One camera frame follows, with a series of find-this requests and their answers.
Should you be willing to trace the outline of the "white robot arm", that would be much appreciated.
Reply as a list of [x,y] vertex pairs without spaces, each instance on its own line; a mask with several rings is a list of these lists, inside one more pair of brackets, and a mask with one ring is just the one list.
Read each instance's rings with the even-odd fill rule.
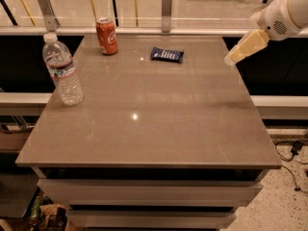
[[258,28],[248,31],[227,53],[227,64],[236,64],[263,50],[270,40],[298,35],[308,26],[308,0],[274,0],[251,16],[251,20]]

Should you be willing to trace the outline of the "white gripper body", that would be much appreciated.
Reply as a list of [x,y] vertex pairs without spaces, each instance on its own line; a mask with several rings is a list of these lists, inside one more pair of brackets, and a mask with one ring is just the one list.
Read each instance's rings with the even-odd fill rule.
[[266,8],[251,16],[251,20],[264,30],[271,40],[283,40],[297,34],[297,27],[288,12],[287,0],[272,1]]

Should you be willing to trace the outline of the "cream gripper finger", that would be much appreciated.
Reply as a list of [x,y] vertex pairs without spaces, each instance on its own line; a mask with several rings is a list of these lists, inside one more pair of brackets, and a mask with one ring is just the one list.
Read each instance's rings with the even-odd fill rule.
[[224,61],[228,65],[236,64],[266,48],[269,41],[270,37],[264,30],[249,31],[232,47],[224,57]]

